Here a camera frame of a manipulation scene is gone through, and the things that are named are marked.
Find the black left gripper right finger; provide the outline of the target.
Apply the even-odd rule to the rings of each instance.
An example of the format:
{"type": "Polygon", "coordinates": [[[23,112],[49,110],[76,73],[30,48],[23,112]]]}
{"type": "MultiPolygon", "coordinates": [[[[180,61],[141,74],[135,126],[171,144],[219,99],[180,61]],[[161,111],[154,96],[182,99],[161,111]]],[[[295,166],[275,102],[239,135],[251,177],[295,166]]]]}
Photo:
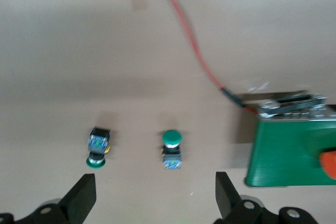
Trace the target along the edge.
{"type": "Polygon", "coordinates": [[[215,197],[221,214],[215,224],[261,222],[260,205],[250,199],[242,199],[226,172],[216,172],[215,197]]]}

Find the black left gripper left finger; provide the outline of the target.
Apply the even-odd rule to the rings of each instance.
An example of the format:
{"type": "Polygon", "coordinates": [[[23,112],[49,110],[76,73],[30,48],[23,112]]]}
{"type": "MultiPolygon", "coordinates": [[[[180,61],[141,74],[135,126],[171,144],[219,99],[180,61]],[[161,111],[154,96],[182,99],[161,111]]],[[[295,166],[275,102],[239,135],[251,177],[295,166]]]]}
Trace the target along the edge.
{"type": "Polygon", "coordinates": [[[96,203],[94,174],[84,174],[57,204],[46,204],[18,223],[84,223],[96,203]]]}

